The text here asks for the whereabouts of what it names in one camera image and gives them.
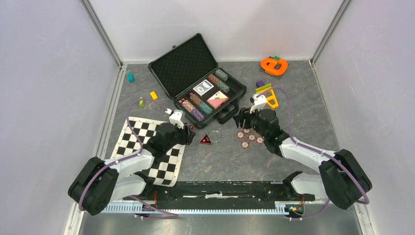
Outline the brown poker chip roll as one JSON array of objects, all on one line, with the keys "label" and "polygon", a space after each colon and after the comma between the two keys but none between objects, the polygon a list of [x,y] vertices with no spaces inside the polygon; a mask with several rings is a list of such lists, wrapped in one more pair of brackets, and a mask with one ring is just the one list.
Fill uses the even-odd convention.
[{"label": "brown poker chip roll", "polygon": [[217,85],[220,82],[220,79],[213,74],[210,74],[207,78],[213,85]]}]

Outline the pink brown chip roll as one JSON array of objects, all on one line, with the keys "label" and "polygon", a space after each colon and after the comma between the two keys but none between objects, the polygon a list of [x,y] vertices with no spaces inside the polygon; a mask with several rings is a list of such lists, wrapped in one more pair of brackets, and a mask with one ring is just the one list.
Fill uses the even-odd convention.
[{"label": "pink brown chip roll", "polygon": [[195,110],[195,107],[188,101],[188,100],[184,100],[182,102],[182,106],[189,112],[191,113],[192,111]]}]

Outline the black poker carrying case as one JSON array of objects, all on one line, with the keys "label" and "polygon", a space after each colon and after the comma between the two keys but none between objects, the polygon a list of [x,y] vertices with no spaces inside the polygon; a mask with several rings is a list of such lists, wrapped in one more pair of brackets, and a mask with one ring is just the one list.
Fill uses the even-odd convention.
[{"label": "black poker carrying case", "polygon": [[[164,55],[155,59],[148,64],[151,74],[155,77],[165,94],[173,100],[175,107],[182,110],[184,115],[189,118],[190,122],[197,128],[206,127],[211,121],[216,120],[220,124],[229,121],[239,112],[239,99],[246,93],[247,87],[235,79],[223,68],[219,67],[211,50],[207,46],[203,36],[197,33],[179,44]],[[220,88],[217,85],[205,93],[203,96],[194,92],[193,88],[207,79],[210,74],[215,75],[217,69],[223,70],[227,75],[227,81],[223,81],[230,87],[226,94],[229,99],[219,108],[214,109],[207,103],[207,99],[213,96]],[[210,106],[213,112],[206,115],[190,99],[190,94],[194,93],[201,98],[203,102]],[[178,101],[181,98],[188,100],[195,109],[198,109],[205,118],[202,121],[189,113]]]}]

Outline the green blue chip roll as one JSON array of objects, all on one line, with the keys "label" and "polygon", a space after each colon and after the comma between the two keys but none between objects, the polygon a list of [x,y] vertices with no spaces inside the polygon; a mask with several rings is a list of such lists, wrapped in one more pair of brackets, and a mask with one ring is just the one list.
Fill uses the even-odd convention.
[{"label": "green blue chip roll", "polygon": [[217,82],[217,86],[220,88],[220,90],[222,90],[225,93],[228,93],[230,91],[230,87],[225,84],[223,81],[218,81]]}]

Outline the brown 100 chip roll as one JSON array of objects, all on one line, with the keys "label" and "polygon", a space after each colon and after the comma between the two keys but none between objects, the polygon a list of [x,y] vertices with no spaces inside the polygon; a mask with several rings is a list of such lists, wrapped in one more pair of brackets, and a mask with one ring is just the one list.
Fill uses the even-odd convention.
[{"label": "brown 100 chip roll", "polygon": [[194,93],[191,93],[190,94],[190,99],[192,100],[192,102],[194,104],[196,104],[196,106],[199,106],[199,105],[201,105],[203,103],[203,101],[201,100],[201,98],[199,96],[197,96],[196,94],[194,94]]}]

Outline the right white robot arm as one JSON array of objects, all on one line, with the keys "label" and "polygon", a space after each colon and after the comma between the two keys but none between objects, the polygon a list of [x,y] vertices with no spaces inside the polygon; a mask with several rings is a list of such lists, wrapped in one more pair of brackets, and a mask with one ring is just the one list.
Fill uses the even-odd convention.
[{"label": "right white robot arm", "polygon": [[256,131],[270,153],[319,173],[319,177],[300,173],[284,184],[282,192],[287,199],[295,200],[303,193],[321,194],[342,210],[354,203],[369,204],[367,193],[373,187],[372,182],[350,151],[324,150],[298,140],[292,132],[280,127],[274,110],[264,109],[265,96],[254,95],[251,101],[252,107],[242,108],[232,117],[236,126]]}]

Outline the clear round disc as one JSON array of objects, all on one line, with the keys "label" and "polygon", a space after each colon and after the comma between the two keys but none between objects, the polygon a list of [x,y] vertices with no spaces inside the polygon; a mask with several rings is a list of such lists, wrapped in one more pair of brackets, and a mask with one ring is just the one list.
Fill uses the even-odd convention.
[{"label": "clear round disc", "polygon": [[221,132],[220,132],[220,131],[218,131],[218,130],[213,130],[213,131],[211,131],[211,132],[210,132],[210,134],[209,134],[209,136],[210,136],[210,139],[211,139],[211,141],[212,141],[213,143],[220,142],[220,141],[221,141],[221,139],[222,139],[222,134],[221,134]]}]

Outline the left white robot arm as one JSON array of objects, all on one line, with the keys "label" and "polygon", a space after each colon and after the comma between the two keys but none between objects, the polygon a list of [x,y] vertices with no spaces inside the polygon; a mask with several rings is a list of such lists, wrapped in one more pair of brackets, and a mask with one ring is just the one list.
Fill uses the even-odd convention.
[{"label": "left white robot arm", "polygon": [[125,120],[125,132],[115,158],[90,158],[68,189],[68,196],[90,215],[130,196],[149,199],[153,184],[172,186],[180,150],[191,144],[195,133],[182,121],[183,111],[170,109],[168,122],[146,123],[135,117]]}]

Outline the grey green chip roll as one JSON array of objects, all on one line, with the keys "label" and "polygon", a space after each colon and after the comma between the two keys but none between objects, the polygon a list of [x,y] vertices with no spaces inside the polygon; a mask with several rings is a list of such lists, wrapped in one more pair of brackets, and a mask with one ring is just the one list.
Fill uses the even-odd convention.
[{"label": "grey green chip roll", "polygon": [[228,79],[228,75],[223,70],[221,70],[221,69],[217,69],[215,71],[215,75],[218,78],[222,79],[223,81],[227,81],[227,79]]}]

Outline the purple poker chip roll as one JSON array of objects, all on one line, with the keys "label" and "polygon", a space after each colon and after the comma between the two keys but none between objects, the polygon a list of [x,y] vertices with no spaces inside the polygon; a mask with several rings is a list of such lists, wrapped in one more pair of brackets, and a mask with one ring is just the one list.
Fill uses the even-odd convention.
[{"label": "purple poker chip roll", "polygon": [[198,110],[198,109],[192,109],[190,113],[196,118],[198,121],[202,121],[205,116]]}]

